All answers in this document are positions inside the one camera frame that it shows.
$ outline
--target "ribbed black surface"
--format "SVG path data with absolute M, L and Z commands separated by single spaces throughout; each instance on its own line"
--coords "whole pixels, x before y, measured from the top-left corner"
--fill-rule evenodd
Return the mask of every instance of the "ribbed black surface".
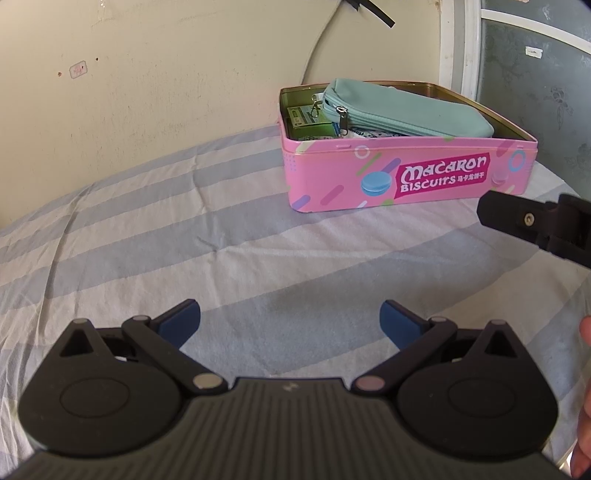
M 153 444 L 104 460 L 39 453 L 11 480 L 553 480 L 541 455 L 468 463 L 410 437 L 382 400 L 340 380 L 240 380 L 229 393 L 194 400 Z

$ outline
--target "bed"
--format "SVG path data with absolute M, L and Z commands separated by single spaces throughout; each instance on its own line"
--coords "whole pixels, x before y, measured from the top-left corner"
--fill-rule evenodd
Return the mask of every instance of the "bed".
M 397 349 L 378 324 L 395 299 L 461 327 L 510 322 L 560 400 L 546 454 L 574 442 L 589 350 L 588 270 L 488 230 L 477 200 L 298 213 L 279 130 L 189 148 L 55 200 L 0 231 L 0 476 L 31 454 L 18 398 L 76 317 L 118 326 L 186 298 L 183 351 L 224 375 L 346 382 Z M 526 196 L 571 192 L 536 164 Z

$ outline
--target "black clamp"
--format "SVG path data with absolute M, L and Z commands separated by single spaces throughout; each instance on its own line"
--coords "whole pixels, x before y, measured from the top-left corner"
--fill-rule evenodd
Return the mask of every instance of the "black clamp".
M 417 438 L 458 458 L 509 460 L 543 448 L 558 405 L 506 322 L 458 329 L 388 300 L 380 324 L 401 350 L 355 379 L 351 392 L 388 398 Z
M 33 444 L 72 457 L 128 452 L 168 430 L 186 400 L 227 391 L 222 377 L 177 348 L 199 322 L 195 300 L 121 328 L 70 322 L 18 405 Z
M 484 226 L 591 268 L 591 203 L 581 198 L 562 194 L 558 203 L 542 203 L 490 191 L 477 213 Z

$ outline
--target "gray door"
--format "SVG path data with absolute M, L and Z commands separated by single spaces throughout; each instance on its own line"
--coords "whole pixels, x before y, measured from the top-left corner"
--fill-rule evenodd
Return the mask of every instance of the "gray door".
M 591 41 L 580 0 L 482 0 L 482 7 L 545 23 Z M 541 58 L 526 47 L 542 49 Z M 545 35 L 482 21 L 477 101 L 539 141 L 538 161 L 591 199 L 591 56 Z

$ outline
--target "hand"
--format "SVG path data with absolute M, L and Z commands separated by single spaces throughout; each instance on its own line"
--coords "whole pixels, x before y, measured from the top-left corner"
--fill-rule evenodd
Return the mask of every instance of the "hand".
M 579 332 L 583 340 L 591 345 L 591 316 L 581 320 Z M 577 445 L 570 460 L 570 472 L 574 478 L 583 475 L 591 467 L 591 381 L 585 389 L 583 408 L 577 426 Z

